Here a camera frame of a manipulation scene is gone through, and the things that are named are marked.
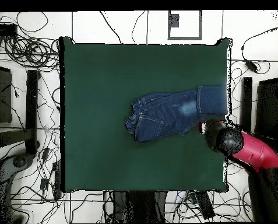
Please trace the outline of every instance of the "blue jeans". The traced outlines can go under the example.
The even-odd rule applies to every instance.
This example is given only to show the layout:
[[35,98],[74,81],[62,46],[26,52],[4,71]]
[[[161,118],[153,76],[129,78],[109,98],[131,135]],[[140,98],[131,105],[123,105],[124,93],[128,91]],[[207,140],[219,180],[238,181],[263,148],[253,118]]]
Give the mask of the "blue jeans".
[[124,122],[136,142],[184,135],[200,121],[227,114],[225,85],[198,86],[180,93],[151,93],[132,102],[133,114]]

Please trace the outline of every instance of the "cable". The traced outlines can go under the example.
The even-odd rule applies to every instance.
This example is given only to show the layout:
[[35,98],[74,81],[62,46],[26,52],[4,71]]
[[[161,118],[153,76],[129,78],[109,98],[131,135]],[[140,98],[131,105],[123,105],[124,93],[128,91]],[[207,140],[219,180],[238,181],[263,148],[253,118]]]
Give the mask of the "cable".
[[110,28],[110,29],[114,32],[114,34],[116,34],[116,36],[118,37],[120,44],[122,44],[122,42],[121,42],[121,40],[120,40],[120,37],[117,35],[117,33],[114,31],[114,29],[110,26],[110,24],[108,24],[108,21],[107,21],[107,19],[105,18],[105,16],[104,16],[104,14],[102,13],[102,11],[99,11],[99,12],[100,12],[101,15],[103,16],[103,18],[104,18],[106,24],[109,26],[109,28]]
[[244,198],[245,196],[249,193],[249,191],[247,191],[243,196],[242,196],[242,207],[244,209],[244,214],[247,216],[247,218],[253,222],[253,220],[249,217],[249,215],[247,214],[247,210],[245,209],[245,202],[244,202]]
[[82,205],[86,202],[86,199],[87,199],[88,196],[92,196],[92,195],[94,195],[94,196],[101,196],[101,195],[103,195],[103,193],[101,193],[101,194],[94,194],[94,193],[87,194],[87,195],[85,196],[83,202],[82,202],[77,208],[75,208],[75,209],[72,211],[71,223],[73,222],[73,213],[74,213],[76,210],[78,210],[80,207],[82,207]]
[[264,32],[262,32],[262,33],[259,33],[259,34],[257,34],[257,35],[254,35],[254,36],[248,38],[248,39],[244,42],[244,44],[242,45],[242,47],[241,47],[241,54],[242,54],[243,59],[244,59],[244,60],[247,60],[247,59],[244,57],[244,45],[245,45],[245,43],[246,43],[247,41],[249,41],[249,40],[252,39],[252,38],[258,37],[258,36],[260,36],[261,34],[268,33],[268,32],[272,32],[272,31],[277,30],[277,29],[278,29],[278,27],[274,27],[274,28],[272,28],[272,29],[269,29],[269,30],[267,30],[267,31],[264,31]]
[[29,215],[29,213],[27,213],[27,212],[25,212],[25,211],[20,211],[20,210],[18,210],[18,209],[14,209],[14,207],[12,207],[12,206],[11,206],[11,208],[12,208],[14,211],[17,211],[17,212],[20,212],[20,213],[26,214],[26,215],[28,216],[28,219],[27,219],[27,221],[26,221],[26,223],[25,223],[25,224],[27,224],[27,223],[28,223],[28,221],[29,221],[29,219],[30,219],[30,215]]
[[55,93],[58,89],[60,89],[60,87],[56,88],[56,89],[53,91],[52,96],[51,96],[53,102],[55,102],[56,104],[60,104],[60,102],[55,101],[55,98],[54,98],[54,93]]
[[44,24],[43,27],[41,27],[41,28],[39,28],[39,29],[37,29],[37,30],[35,30],[35,31],[26,30],[26,29],[22,28],[21,25],[19,25],[19,20],[18,20],[18,18],[19,18],[19,14],[21,14],[21,12],[19,12],[19,13],[16,15],[16,23],[17,23],[17,25],[20,27],[21,30],[24,30],[25,32],[28,32],[28,33],[35,33],[35,32],[37,32],[37,31],[40,31],[41,29],[43,29],[43,28],[48,24],[48,18],[47,18],[47,16],[45,15],[44,12],[41,12],[41,13],[44,15],[44,17],[46,18],[47,22]]
[[[136,23],[138,22],[138,20],[140,19],[140,17],[145,13],[146,11],[144,10],[144,12],[142,13],[142,14],[140,14],[140,16],[137,18],[137,20],[136,20]],[[135,23],[135,25],[133,26],[133,29],[132,29],[132,40],[133,40],[133,42],[135,43],[135,40],[133,39],[133,31],[134,31],[134,29],[135,29],[135,27],[136,27],[136,23]]]

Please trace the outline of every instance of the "green tabletop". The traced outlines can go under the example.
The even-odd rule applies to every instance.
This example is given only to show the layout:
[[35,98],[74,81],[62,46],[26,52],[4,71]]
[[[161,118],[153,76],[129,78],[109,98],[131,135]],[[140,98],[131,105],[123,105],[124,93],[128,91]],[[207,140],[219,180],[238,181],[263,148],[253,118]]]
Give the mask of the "green tabletop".
[[131,102],[148,93],[227,87],[229,44],[73,44],[65,37],[65,189],[224,190],[224,157],[196,127],[136,143],[124,121]]

